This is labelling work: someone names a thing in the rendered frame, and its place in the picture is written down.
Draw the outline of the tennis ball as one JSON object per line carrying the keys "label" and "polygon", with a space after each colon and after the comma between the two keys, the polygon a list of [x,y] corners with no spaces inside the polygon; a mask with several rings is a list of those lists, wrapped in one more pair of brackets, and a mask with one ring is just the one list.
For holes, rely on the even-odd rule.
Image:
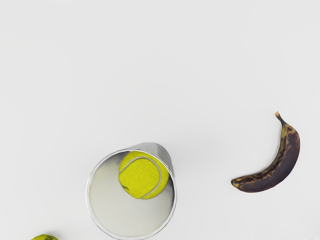
{"label": "tennis ball", "polygon": [[161,161],[141,151],[129,152],[118,168],[122,188],[130,196],[142,200],[158,196],[165,189],[169,176]]}
{"label": "tennis ball", "polygon": [[59,239],[53,235],[41,234],[33,237],[31,240],[59,240]]}

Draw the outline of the clear plastic ball tube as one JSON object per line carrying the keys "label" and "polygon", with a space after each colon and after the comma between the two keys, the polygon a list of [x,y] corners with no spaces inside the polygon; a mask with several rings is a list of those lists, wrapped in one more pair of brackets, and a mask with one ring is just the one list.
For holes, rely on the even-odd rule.
{"label": "clear plastic ball tube", "polygon": [[[136,199],[121,186],[119,165],[132,151],[147,153],[167,168],[167,185],[156,197]],[[162,145],[154,142],[143,142],[107,155],[95,166],[86,185],[90,217],[99,229],[117,240],[145,240],[155,235],[168,224],[176,202],[171,157]]]}

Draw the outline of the overripe brown banana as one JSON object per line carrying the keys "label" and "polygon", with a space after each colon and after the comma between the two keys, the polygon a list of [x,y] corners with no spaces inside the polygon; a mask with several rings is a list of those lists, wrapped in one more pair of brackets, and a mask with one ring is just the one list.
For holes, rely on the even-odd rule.
{"label": "overripe brown banana", "polygon": [[300,154],[300,136],[286,123],[279,112],[275,116],[281,123],[280,144],[272,163],[264,170],[231,180],[231,185],[245,193],[259,193],[281,183],[292,172]]}

